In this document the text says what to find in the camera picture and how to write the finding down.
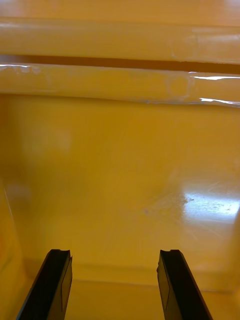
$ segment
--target glossy surface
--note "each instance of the glossy surface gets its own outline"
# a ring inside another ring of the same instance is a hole
[[[1,62],[0,83],[9,94],[240,106],[237,74]]]
[[[237,0],[2,0],[0,54],[239,64],[239,15]]]
[[[33,279],[50,249],[71,249],[66,319],[162,319],[160,249],[180,249],[200,289],[220,292],[206,293],[216,319],[239,319],[237,108],[18,95],[0,103],[15,255]],[[16,309],[31,285],[24,277]]]

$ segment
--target yellow surface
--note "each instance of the yellow surface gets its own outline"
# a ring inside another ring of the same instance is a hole
[[[4,0],[0,54],[239,64],[239,16],[237,0]]]
[[[204,295],[214,319],[239,319],[238,109],[18,95],[0,103],[25,291],[50,249],[70,249],[67,320],[162,319],[159,251],[180,249],[200,289],[215,291]]]
[[[0,83],[0,93],[9,94],[99,98],[144,104],[240,105],[240,91],[236,90],[240,85],[238,74],[3,60]]]
[[[1,320],[52,248],[73,255],[66,320],[163,320],[160,249],[183,252],[214,320],[240,318],[239,16],[0,1]]]

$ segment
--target dark gap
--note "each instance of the dark gap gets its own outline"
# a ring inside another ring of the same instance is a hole
[[[240,65],[238,64],[187,61],[155,61],[76,56],[0,55],[0,63],[133,68],[240,75]]]

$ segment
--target black plastic piece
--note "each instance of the black plastic piece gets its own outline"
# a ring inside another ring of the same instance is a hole
[[[16,320],[63,320],[72,284],[70,250],[46,256]]]
[[[179,250],[160,251],[157,278],[165,320],[213,320]]]

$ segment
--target container wall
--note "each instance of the container wall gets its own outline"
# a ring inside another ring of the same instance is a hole
[[[24,95],[0,105],[0,261],[18,263],[0,281],[19,297],[6,283],[2,296],[19,304],[47,252],[70,249],[68,319],[162,319],[159,252],[179,249],[200,289],[218,292],[204,296],[216,319],[238,318],[238,109]]]

